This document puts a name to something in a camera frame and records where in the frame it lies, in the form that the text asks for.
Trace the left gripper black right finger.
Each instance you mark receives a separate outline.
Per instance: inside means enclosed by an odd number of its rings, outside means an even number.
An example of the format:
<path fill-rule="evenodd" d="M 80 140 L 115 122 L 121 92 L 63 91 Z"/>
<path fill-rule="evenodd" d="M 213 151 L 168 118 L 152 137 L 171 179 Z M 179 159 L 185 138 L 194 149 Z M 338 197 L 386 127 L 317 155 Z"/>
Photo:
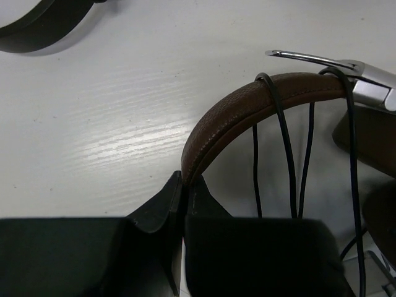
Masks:
<path fill-rule="evenodd" d="M 348 296 L 337 243 L 318 220 L 231 216 L 204 178 L 189 188 L 185 272 L 192 296 Z"/>

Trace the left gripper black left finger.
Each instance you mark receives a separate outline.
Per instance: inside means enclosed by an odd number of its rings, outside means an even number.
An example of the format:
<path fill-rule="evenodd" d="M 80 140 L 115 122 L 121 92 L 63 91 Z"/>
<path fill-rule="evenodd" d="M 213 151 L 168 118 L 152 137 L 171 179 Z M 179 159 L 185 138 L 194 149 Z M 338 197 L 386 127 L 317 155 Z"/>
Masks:
<path fill-rule="evenodd" d="M 183 185 L 125 217 L 3 218 L 2 296 L 178 296 Z"/>

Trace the brown silver headphones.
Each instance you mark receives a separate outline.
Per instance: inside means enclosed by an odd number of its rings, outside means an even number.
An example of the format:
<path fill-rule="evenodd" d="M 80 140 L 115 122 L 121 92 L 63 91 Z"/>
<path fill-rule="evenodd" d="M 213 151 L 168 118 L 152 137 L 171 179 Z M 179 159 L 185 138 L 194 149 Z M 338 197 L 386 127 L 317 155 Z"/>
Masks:
<path fill-rule="evenodd" d="M 304 198 L 318 101 L 343 98 L 347 111 L 333 132 L 334 142 L 350 156 L 351 199 L 358 296 L 394 296 L 395 183 L 359 201 L 358 162 L 395 176 L 395 75 L 356 60 L 334 60 L 272 50 L 271 56 L 322 65 L 318 74 L 287 73 L 255 80 L 220 100 L 192 130 L 181 157 L 188 191 L 220 152 L 248 129 L 276 115 L 288 166 L 292 219 L 304 217 Z"/>

